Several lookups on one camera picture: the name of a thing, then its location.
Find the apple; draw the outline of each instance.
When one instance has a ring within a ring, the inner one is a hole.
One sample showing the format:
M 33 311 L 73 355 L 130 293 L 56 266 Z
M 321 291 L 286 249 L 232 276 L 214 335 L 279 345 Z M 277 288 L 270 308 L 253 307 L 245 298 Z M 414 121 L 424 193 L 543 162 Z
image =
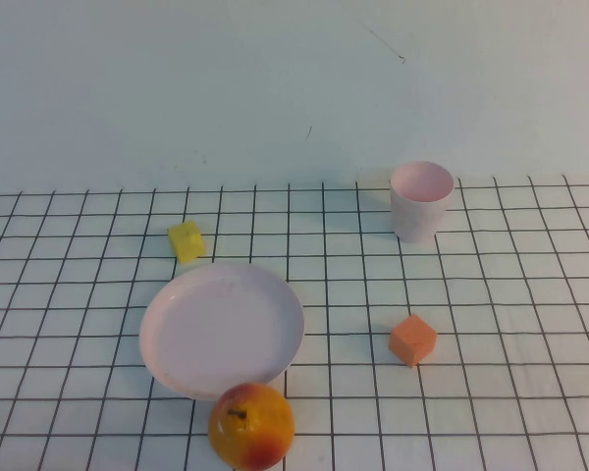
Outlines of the apple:
M 209 417 L 208 436 L 230 466 L 263 471 L 288 452 L 295 436 L 293 411 L 274 389 L 244 383 L 220 397 Z

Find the white cup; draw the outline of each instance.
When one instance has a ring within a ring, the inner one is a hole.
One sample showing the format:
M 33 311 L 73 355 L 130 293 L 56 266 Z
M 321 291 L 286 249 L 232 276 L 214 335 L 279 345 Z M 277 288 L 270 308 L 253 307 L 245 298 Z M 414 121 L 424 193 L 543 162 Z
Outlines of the white cup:
M 391 177 L 393 230 L 403 242 L 434 236 L 450 206 L 454 177 L 433 162 L 402 165 Z

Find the white plate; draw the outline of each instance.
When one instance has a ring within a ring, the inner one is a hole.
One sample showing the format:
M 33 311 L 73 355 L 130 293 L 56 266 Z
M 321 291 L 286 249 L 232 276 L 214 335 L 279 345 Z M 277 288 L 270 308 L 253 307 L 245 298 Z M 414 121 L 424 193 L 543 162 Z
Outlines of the white plate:
M 141 322 L 139 349 L 162 385 L 214 399 L 240 383 L 277 378 L 302 339 L 303 309 L 286 282 L 254 265 L 214 264 L 157 293 Z

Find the yellow cube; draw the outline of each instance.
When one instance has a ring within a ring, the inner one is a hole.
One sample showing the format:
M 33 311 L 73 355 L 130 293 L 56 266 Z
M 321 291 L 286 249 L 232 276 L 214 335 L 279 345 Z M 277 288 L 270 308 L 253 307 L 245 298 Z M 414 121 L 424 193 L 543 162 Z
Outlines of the yellow cube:
M 186 221 L 169 228 L 168 239 L 181 263 L 205 255 L 205 244 L 194 221 Z

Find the cup rim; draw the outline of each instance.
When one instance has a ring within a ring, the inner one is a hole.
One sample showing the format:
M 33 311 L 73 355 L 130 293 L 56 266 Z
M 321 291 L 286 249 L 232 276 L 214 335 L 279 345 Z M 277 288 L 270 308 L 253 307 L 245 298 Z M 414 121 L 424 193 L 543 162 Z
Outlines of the cup rim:
M 437 170 L 442 170 L 445 174 L 446 174 L 446 178 L 448 180 L 448 184 L 450 185 L 450 190 L 448 192 L 446 192 L 445 196 L 435 199 L 433 201 L 417 201 L 414 199 L 410 199 L 407 198 L 401 194 L 399 194 L 396 190 L 395 187 L 393 185 L 393 180 L 395 179 L 395 177 L 401 172 L 401 171 L 405 171 L 406 168 L 414 166 L 414 165 L 423 165 L 426 164 L 429 167 L 433 167 L 436 168 Z M 411 162 L 406 162 L 405 164 L 401 164 L 399 167 L 397 167 L 396 169 L 393 170 L 393 173 L 391 174 L 391 180 L 390 180 L 390 188 L 391 188 L 391 196 L 399 198 L 403 201 L 409 201 L 410 203 L 414 203 L 414 204 L 433 204 L 433 203 L 438 203 L 440 201 L 445 200 L 446 198 L 449 198 L 450 195 L 454 192 L 454 187 L 455 187 L 455 182 L 454 182 L 454 176 L 452 175 L 452 173 L 446 169 L 445 167 L 443 167 L 442 165 L 439 165 L 435 162 L 431 162 L 429 160 L 414 160 Z

